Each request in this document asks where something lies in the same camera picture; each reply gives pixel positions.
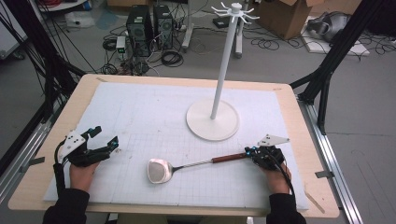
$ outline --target person's left hand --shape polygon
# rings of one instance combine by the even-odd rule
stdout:
[[[99,162],[87,167],[77,167],[73,164],[70,165],[70,188],[81,189],[86,192],[90,189],[91,182],[93,181],[93,173]]]

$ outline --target grid paper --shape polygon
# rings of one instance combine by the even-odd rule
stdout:
[[[238,112],[238,132],[220,142],[197,137],[188,128],[187,111],[199,100],[213,99],[215,91],[214,88],[101,83],[77,132],[84,133],[100,125],[102,132],[89,140],[88,148],[105,146],[115,135],[120,146],[98,166],[90,201],[268,209],[270,192],[265,175],[250,159],[183,168],[169,182],[159,185],[149,182],[147,166],[153,158],[169,161],[176,167],[244,152],[245,147],[257,146],[268,133],[288,137],[273,92],[235,89],[224,89],[221,100]],[[297,208],[308,209],[291,145],[277,147],[282,149],[291,169]],[[64,172],[68,176],[68,167]],[[54,178],[44,200],[57,200]]]

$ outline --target metal rail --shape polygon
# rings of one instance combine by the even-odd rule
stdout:
[[[318,112],[313,105],[302,105],[302,109],[305,110],[307,116],[309,117],[309,123],[314,131],[315,137],[317,138],[317,143],[322,155],[322,158],[325,160],[328,171],[333,173],[333,178],[331,181],[333,182],[338,197],[343,205],[346,217],[351,224],[362,224],[361,214],[358,211],[358,207],[356,206],[352,195],[347,186],[347,182],[344,179],[343,172],[341,171],[340,166],[338,165],[338,161],[335,158],[334,152],[332,150],[332,146],[330,145],[329,138],[327,135],[323,135],[320,131],[319,126],[317,125],[318,120]]]
[[[35,157],[35,154],[40,149],[42,144],[44,143],[47,135],[52,128],[53,123],[56,118],[59,116],[59,111],[62,108],[59,102],[54,104],[53,111],[56,111],[52,114],[46,122],[39,123],[35,129],[32,131],[32,134],[24,143],[21,150],[15,156],[13,161],[10,163],[8,168],[4,171],[4,173],[0,177],[0,204],[3,200],[8,196],[8,194],[14,189],[15,185],[18,184],[17,181],[26,173],[27,169],[32,163],[32,158]]]

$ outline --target sleeve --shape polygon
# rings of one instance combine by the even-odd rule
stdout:
[[[65,189],[55,205],[47,209],[43,224],[84,224],[90,194],[80,189]]]
[[[289,194],[273,194],[270,196],[271,213],[267,216],[267,224],[306,224],[305,218],[297,212],[296,201]]]

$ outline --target floor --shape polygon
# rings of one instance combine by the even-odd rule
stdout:
[[[68,34],[73,43],[93,68],[104,64],[103,36],[122,26],[125,16],[117,16],[106,8],[94,8],[96,24],[90,28],[71,29]],[[196,26],[215,29],[213,15],[197,13]],[[247,29],[259,28],[252,24]],[[245,32],[246,37],[264,35]],[[70,62],[85,70],[92,70],[62,36]],[[190,48],[182,53],[180,67],[150,69],[150,77],[187,77],[217,79],[225,34],[204,29],[194,30]],[[315,71],[325,55],[308,53],[305,47],[294,48],[284,41],[276,41],[277,50],[262,49],[244,39],[241,59],[231,57],[227,80],[291,83]],[[375,43],[367,43],[368,48]],[[370,50],[360,60],[347,56],[335,71],[330,88],[326,130],[334,154],[365,223],[394,223],[396,220],[396,182],[393,165],[396,154],[396,53],[378,54]],[[300,93],[304,87],[295,90]],[[0,62],[0,156],[3,156],[21,129],[43,102],[42,90],[28,59],[8,58]],[[10,211],[9,195],[0,205],[1,223],[39,223],[42,212]],[[88,223],[104,223],[106,214],[89,214]],[[347,223],[341,215],[336,219],[309,218],[308,223]],[[264,223],[257,217],[254,223]]]

